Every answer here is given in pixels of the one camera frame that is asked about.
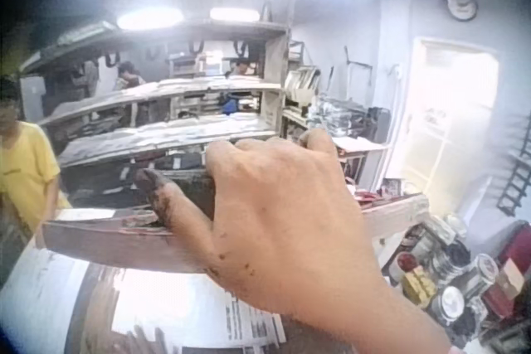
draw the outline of yellow shirt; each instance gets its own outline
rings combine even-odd
[[[36,124],[19,122],[20,136],[0,154],[0,193],[17,209],[21,221],[35,232],[44,215],[46,184],[59,174],[48,138]],[[62,192],[57,209],[71,207]]]

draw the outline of cardboard box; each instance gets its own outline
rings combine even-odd
[[[516,267],[516,264],[512,259],[507,260],[504,267],[499,271],[498,278],[496,283],[499,285],[501,290],[504,291],[505,296],[509,300],[516,298],[525,284],[525,278]]]

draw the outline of newspaper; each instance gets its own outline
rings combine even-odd
[[[278,314],[249,306],[204,274],[127,269],[114,288],[119,299],[112,330],[126,334],[139,325],[154,341],[159,327],[168,352],[173,346],[261,352],[259,347],[286,341]]]

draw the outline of person in yellow shirt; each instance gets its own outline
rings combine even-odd
[[[50,142],[36,124],[18,120],[18,90],[0,81],[1,207],[13,205],[24,227],[36,232],[57,209],[70,207],[59,189],[59,166]]]

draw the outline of wall clock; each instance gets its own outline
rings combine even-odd
[[[470,21],[478,13],[478,3],[475,0],[448,0],[448,10],[458,21]]]

